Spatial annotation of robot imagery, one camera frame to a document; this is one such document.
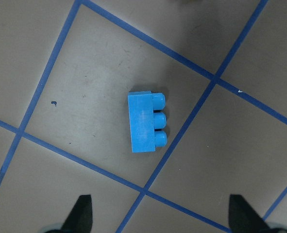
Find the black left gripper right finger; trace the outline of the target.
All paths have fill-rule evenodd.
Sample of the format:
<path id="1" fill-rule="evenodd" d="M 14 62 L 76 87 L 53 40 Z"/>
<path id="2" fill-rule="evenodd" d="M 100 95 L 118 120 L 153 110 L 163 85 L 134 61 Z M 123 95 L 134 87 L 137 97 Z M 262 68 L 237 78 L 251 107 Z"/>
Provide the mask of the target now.
<path id="1" fill-rule="evenodd" d="M 229 197 L 228 224 L 233 233 L 262 233 L 270 230 L 268 224 L 238 194 Z"/>

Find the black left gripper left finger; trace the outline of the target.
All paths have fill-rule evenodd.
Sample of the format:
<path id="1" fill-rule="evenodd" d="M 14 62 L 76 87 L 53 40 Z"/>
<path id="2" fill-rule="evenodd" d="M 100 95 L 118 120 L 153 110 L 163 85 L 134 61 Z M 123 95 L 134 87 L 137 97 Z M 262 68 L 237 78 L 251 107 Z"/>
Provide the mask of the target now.
<path id="1" fill-rule="evenodd" d="M 80 195 L 62 225 L 63 233 L 90 233 L 93 225 L 91 195 Z"/>

